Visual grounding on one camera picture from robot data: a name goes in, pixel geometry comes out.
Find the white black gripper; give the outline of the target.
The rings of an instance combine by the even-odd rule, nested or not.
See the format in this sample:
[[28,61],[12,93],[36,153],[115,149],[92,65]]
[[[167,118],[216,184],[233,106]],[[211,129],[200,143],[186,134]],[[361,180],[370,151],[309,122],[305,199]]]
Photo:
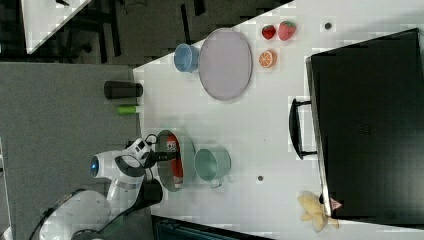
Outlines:
[[[153,160],[154,151],[152,149],[153,142],[149,140],[151,135],[146,138],[137,138],[126,143],[126,151],[129,152],[141,164],[143,168],[151,168],[155,165]],[[181,156],[179,152],[158,152],[156,159],[158,161],[171,161]]]

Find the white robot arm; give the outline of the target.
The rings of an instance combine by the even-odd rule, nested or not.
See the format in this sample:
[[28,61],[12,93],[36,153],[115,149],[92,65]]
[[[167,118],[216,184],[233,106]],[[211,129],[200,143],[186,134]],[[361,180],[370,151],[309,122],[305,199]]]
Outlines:
[[59,199],[42,215],[30,237],[39,240],[106,240],[105,230],[123,215],[158,204],[163,190],[146,172],[159,162],[176,160],[181,148],[176,141],[164,151],[152,148],[148,138],[127,143],[122,150],[94,155],[90,172],[110,181],[106,194],[77,189]]

